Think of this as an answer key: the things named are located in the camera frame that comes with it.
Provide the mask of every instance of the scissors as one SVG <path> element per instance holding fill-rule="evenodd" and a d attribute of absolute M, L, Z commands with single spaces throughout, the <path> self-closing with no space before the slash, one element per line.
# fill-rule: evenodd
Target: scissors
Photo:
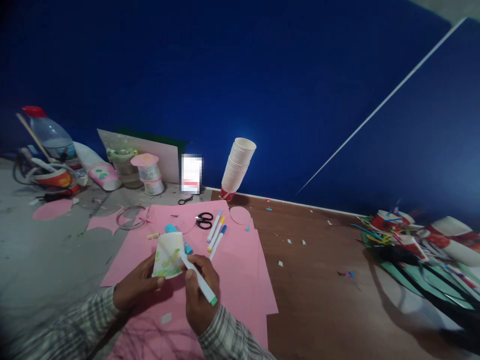
<path fill-rule="evenodd" d="M 185 205 L 186 202 L 189 202 L 189 201 L 191 201 L 191 200 L 193 200 L 193 199 L 194 199 L 194 196 L 193 196 L 193 195 L 190 196 L 189 198 L 186 198 L 186 199 L 180 199 L 180 200 L 178 200 L 178 205 Z"/>
<path fill-rule="evenodd" d="M 196 225 L 203 230 L 208 230 L 212 228 L 212 220 L 214 216 L 210 212 L 202 212 L 198 216 L 195 216 Z"/>

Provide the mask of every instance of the hand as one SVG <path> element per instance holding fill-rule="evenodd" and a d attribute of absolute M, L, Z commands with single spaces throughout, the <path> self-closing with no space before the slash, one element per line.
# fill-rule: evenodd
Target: hand
<path fill-rule="evenodd" d="M 195 264 L 200 274 L 205 279 L 208 286 L 219 300 L 220 296 L 220 276 L 212 266 L 209 258 L 202 255 L 191 255 L 188 261 Z M 182 263 L 181 269 L 187 268 Z M 186 319 L 197 336 L 202 335 L 210 326 L 219 309 L 220 301 L 212 306 L 205 298 L 199 287 L 199 281 L 195 271 L 189 269 L 185 275 L 186 290 Z"/>
<path fill-rule="evenodd" d="M 152 277 L 155 253 L 143 260 L 113 290 L 113 305 L 118 310 L 131 308 L 138 297 L 148 291 L 160 289 L 165 283 L 164 276 Z"/>

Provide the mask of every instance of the person's left hand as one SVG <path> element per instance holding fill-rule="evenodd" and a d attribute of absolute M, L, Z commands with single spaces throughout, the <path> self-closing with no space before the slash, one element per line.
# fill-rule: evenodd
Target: person's left hand
<path fill-rule="evenodd" d="M 155 253 L 143 260 L 113 290 L 113 305 L 118 310 L 131 308 L 138 297 L 148 291 L 160 289 L 165 283 L 164 276 L 152 277 Z"/>

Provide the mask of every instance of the brown floor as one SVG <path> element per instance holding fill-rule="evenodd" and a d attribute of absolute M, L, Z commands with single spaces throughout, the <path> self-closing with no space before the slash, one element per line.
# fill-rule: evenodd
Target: brown floor
<path fill-rule="evenodd" d="M 232 206 L 250 211 L 260 235 L 279 310 L 267 317 L 268 348 L 278 359 L 470 359 L 438 335 L 435 308 L 356 241 L 355 217 L 242 195 Z M 360 290 L 337 274 L 349 270 Z"/>

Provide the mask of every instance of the drawing on paper cup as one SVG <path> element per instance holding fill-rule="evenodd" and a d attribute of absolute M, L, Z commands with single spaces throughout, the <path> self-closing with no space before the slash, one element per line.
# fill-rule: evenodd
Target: drawing on paper cup
<path fill-rule="evenodd" d="M 169 232 L 158 238 L 153 277 L 164 276 L 165 279 L 176 277 L 182 272 L 180 252 L 184 250 L 184 240 L 181 232 Z"/>

